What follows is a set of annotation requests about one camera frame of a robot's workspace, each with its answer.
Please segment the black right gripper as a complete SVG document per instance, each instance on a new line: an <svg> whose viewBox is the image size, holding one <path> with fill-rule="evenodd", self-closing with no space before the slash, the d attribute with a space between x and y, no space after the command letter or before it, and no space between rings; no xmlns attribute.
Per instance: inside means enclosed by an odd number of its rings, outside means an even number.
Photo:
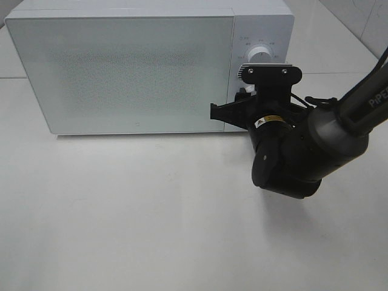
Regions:
<svg viewBox="0 0 388 291"><path fill-rule="evenodd" d="M247 129L255 152L263 141L283 136L306 117L306 108L290 101L280 104L278 101L258 101L253 96L241 87L234 102L211 103L210 119Z"/></svg>

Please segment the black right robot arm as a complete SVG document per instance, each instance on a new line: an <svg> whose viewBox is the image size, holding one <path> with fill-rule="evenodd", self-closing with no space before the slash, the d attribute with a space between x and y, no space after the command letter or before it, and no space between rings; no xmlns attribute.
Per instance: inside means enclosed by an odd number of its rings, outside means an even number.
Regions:
<svg viewBox="0 0 388 291"><path fill-rule="evenodd" d="M247 129L255 157L254 185L303 199L322 179L361 156L370 132L387 120L387 54L341 99L306 97L293 104L291 88L301 71L286 65L252 64L241 69L253 84Z"/></svg>

